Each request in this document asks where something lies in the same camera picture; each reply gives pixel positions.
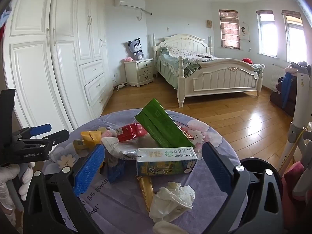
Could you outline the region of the white gloved left hand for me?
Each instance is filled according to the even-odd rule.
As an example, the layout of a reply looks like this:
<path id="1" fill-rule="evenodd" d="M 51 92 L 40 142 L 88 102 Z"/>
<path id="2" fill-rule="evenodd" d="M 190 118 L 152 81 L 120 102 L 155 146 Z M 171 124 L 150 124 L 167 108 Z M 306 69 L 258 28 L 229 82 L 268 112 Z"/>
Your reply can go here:
<path id="1" fill-rule="evenodd" d="M 16 226 L 16 217 L 15 203 L 12 194 L 14 195 L 15 193 L 18 193 L 22 201 L 26 200 L 27 192 L 33 177 L 35 163 L 27 163 L 26 167 L 27 169 L 21 177 L 21 186 L 18 191 L 16 191 L 13 186 L 13 180 L 18 177 L 20 166 L 18 164 L 11 164 L 1 167 L 1 209 L 13 226 Z"/>

